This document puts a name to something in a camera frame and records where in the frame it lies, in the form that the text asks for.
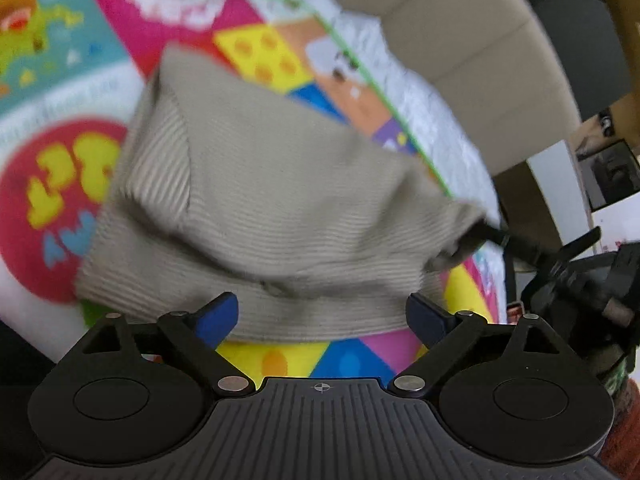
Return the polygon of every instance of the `yellow square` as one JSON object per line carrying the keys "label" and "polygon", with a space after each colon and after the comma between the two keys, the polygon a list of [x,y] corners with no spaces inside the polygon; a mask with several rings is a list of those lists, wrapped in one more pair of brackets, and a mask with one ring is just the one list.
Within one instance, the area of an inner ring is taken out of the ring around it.
{"label": "yellow square", "polygon": [[247,81],[286,94],[313,82],[314,77],[300,62],[275,28],[269,25],[221,30],[213,42]]}

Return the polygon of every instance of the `pink square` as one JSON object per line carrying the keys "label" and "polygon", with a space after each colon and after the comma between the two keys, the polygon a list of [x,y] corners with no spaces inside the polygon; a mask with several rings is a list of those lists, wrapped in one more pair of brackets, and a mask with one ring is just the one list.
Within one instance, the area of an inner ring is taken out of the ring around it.
{"label": "pink square", "polygon": [[408,328],[386,334],[368,335],[360,340],[396,374],[415,361],[421,345],[420,340]]}
{"label": "pink square", "polygon": [[219,12],[210,14],[204,19],[201,16],[196,24],[188,24],[181,17],[167,18],[162,13],[164,11],[162,5],[156,6],[153,1],[145,2],[149,5],[145,12],[153,13],[156,9],[160,9],[158,17],[154,19],[143,17],[142,0],[97,1],[134,60],[144,65],[145,73],[148,72],[149,60],[159,59],[165,45],[171,41],[217,54],[217,49],[212,42],[215,30],[262,23],[260,16],[247,0],[217,0],[222,5]]}

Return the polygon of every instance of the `metal pivot screw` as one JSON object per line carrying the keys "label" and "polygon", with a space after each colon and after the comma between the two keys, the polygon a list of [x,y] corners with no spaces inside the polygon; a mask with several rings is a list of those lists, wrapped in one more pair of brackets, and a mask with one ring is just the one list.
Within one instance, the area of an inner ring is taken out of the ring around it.
{"label": "metal pivot screw", "polygon": [[424,379],[415,375],[401,375],[394,380],[394,386],[404,392],[419,392],[426,386]]}
{"label": "metal pivot screw", "polygon": [[218,387],[226,392],[241,392],[247,386],[249,386],[249,381],[238,375],[229,375],[218,381]]}

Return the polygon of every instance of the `pink area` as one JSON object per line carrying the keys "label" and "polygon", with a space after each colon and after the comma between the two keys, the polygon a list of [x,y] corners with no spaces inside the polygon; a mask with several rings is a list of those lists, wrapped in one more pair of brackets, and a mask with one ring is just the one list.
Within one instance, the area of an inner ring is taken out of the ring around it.
{"label": "pink area", "polygon": [[420,340],[408,328],[386,334],[368,335],[360,340],[382,359],[395,373],[415,361]]}
{"label": "pink area", "polygon": [[97,2],[111,27],[145,74],[153,69],[164,46],[171,41],[196,46],[218,57],[219,51],[212,42],[215,30],[263,23],[247,0],[226,0],[213,25],[202,32],[181,25],[148,22],[140,16],[140,10],[135,5],[125,0]]}
{"label": "pink area", "polygon": [[480,295],[484,298],[486,302],[486,307],[489,310],[489,314],[493,318],[494,323],[498,323],[500,317],[498,314],[498,299],[495,291],[495,285],[492,286],[491,290],[488,293],[484,292],[484,284],[482,283],[482,276],[480,275],[480,271],[478,270],[478,266],[474,262],[473,258],[468,258],[465,260],[464,264],[466,272],[469,273],[471,279],[474,280]]}

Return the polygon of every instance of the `blue square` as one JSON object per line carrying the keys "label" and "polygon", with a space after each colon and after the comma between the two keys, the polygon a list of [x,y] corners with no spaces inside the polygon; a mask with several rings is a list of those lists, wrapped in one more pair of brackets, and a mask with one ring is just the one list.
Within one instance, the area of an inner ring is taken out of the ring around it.
{"label": "blue square", "polygon": [[331,101],[329,101],[329,99],[322,93],[321,89],[319,89],[314,83],[298,88],[289,95],[298,101],[311,105],[312,108],[331,116],[341,123],[347,123],[344,116],[335,109],[331,104]]}
{"label": "blue square", "polygon": [[221,294],[193,316],[195,335],[210,348],[218,348],[238,323],[238,309],[235,294]]}
{"label": "blue square", "polygon": [[322,379],[380,378],[387,386],[396,374],[359,339],[331,343],[309,377]]}

